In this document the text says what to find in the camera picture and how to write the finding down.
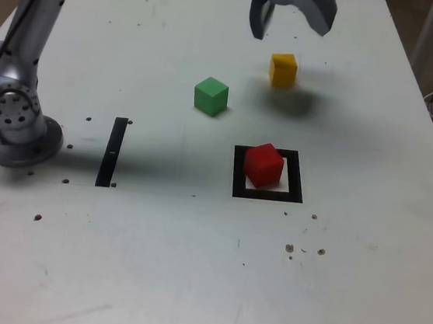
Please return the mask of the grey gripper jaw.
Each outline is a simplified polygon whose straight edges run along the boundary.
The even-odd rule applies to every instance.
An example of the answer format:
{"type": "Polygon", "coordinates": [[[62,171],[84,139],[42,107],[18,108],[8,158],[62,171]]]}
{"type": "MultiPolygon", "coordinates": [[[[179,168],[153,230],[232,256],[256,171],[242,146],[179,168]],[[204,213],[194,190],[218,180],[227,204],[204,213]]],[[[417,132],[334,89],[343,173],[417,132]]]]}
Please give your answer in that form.
{"type": "Polygon", "coordinates": [[[305,16],[315,33],[324,37],[331,31],[337,14],[336,0],[270,0],[275,5],[293,5],[305,16]]]}
{"type": "Polygon", "coordinates": [[[251,0],[249,21],[253,37],[262,40],[271,21],[275,5],[271,0],[251,0]]]}

